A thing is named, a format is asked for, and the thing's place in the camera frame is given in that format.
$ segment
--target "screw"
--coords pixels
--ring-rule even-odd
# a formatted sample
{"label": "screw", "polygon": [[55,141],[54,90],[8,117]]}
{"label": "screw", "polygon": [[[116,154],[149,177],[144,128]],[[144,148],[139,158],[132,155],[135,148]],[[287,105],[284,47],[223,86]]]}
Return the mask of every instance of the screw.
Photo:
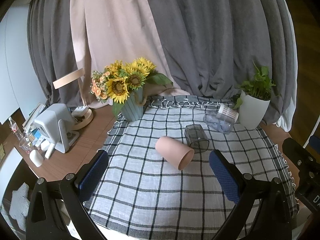
{"label": "screw", "polygon": [[276,184],[280,184],[281,183],[281,180],[278,177],[275,177],[274,181],[275,181]]}
{"label": "screw", "polygon": [[74,177],[75,177],[75,175],[74,175],[73,173],[69,173],[69,174],[66,175],[66,179],[67,179],[67,180],[71,180],[71,179],[73,179]]}
{"label": "screw", "polygon": [[245,173],[245,174],[243,174],[243,176],[244,176],[244,178],[247,179],[247,180],[252,179],[252,175],[249,174],[249,173]]}
{"label": "screw", "polygon": [[40,179],[38,179],[38,181],[37,181],[37,183],[40,185],[40,184],[42,184],[44,182],[44,178],[40,178]]}

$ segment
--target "checkered tablecloth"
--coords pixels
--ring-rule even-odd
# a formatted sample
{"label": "checkered tablecloth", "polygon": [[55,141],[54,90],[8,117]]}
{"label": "checkered tablecloth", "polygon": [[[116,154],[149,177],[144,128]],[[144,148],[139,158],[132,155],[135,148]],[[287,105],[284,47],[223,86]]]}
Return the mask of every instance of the checkered tablecloth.
{"label": "checkered tablecloth", "polygon": [[[116,122],[103,147],[110,156],[109,166],[85,203],[92,219],[142,239],[212,239],[234,206],[209,166],[213,149],[256,179],[279,177],[294,216],[291,178],[277,146],[264,131],[260,127],[247,130],[237,122],[224,135],[203,122],[205,110],[216,110],[220,102],[195,96],[153,97],[141,120]],[[209,149],[195,154],[178,171],[159,155],[155,144],[161,136],[186,143],[184,128],[190,124],[202,125]],[[240,236],[248,232],[258,206],[257,200]]]}

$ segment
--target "potted plant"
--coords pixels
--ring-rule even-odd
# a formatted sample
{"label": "potted plant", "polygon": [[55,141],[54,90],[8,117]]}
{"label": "potted plant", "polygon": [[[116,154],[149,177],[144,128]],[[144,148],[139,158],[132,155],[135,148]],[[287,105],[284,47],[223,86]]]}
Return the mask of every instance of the potted plant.
{"label": "potted plant", "polygon": [[234,107],[239,107],[239,121],[247,129],[254,129],[261,122],[270,103],[271,88],[275,86],[268,76],[269,68],[253,64],[257,72],[253,80],[246,80],[240,86],[242,92]]}
{"label": "potted plant", "polygon": [[113,100],[112,112],[115,117],[121,111],[128,121],[136,121],[143,116],[143,85],[147,83],[166,85],[173,84],[165,75],[155,70],[156,66],[141,57],[132,63],[122,63],[116,60],[105,66],[103,72],[92,72],[91,93],[99,101]]}

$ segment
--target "flower bouquet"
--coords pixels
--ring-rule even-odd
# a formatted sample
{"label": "flower bouquet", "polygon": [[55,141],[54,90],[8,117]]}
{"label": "flower bouquet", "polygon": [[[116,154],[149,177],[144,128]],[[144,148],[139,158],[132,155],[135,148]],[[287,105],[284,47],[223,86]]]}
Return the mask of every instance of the flower bouquet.
{"label": "flower bouquet", "polygon": [[143,115],[142,87],[145,83],[167,85],[173,84],[165,75],[156,71],[156,66],[141,57],[132,63],[116,60],[105,66],[103,72],[92,72],[91,93],[99,101],[113,99],[112,112],[117,117],[121,111],[125,119],[135,121]]}

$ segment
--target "pink cup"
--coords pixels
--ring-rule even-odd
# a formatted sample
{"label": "pink cup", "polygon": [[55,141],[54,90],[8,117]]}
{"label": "pink cup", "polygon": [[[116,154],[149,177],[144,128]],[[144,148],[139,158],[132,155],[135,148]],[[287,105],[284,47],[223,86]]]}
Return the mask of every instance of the pink cup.
{"label": "pink cup", "polygon": [[158,139],[156,150],[179,171],[183,170],[191,162],[195,154],[194,149],[167,136],[162,136]]}

